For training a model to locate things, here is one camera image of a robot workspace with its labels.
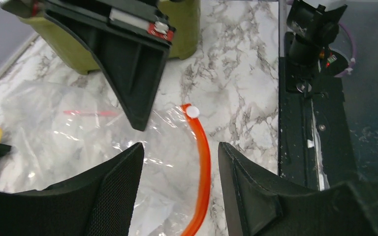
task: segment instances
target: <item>black panel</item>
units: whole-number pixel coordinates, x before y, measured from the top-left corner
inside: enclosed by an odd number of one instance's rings
[[[285,58],[279,59],[279,176],[311,189],[318,189],[312,137],[312,102],[289,90],[292,83]]]
[[[307,189],[228,143],[218,160],[229,236],[378,236],[378,182]]]
[[[143,159],[137,143],[45,190],[0,192],[0,236],[127,236]]]

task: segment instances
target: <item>black clip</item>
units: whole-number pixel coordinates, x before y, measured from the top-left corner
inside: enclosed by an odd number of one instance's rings
[[[11,151],[11,148],[11,145],[0,144],[0,157],[7,155]]]

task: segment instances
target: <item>black mesh fabric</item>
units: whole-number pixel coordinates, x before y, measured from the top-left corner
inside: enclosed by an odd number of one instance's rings
[[[116,157],[42,191],[0,192],[0,236],[126,236],[144,149]]]
[[[105,176],[91,213],[87,236],[128,235],[142,163],[128,158]]]

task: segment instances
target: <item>red label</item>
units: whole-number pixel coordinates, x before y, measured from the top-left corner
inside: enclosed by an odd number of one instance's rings
[[[167,41],[169,41],[169,42],[172,41],[172,39],[173,39],[173,35],[174,35],[174,32],[173,32],[173,31],[169,30],[169,31],[167,32],[167,34],[163,34],[163,33],[157,32],[157,31],[155,30],[155,28],[156,28],[156,27],[155,27],[154,23],[150,23],[150,24],[149,24],[149,28],[147,29],[147,33],[149,33],[149,34],[151,34],[151,35],[154,35],[154,36],[156,36],[156,37],[162,38],[162,39],[164,39],[164,40],[167,40]]]

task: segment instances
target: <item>clear plastic bag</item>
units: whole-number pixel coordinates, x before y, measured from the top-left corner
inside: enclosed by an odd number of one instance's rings
[[[84,172],[142,142],[143,171],[130,236],[194,235],[206,213],[211,166],[199,120],[186,106],[153,111],[146,131],[82,88],[25,81],[2,103],[23,160],[24,190]]]

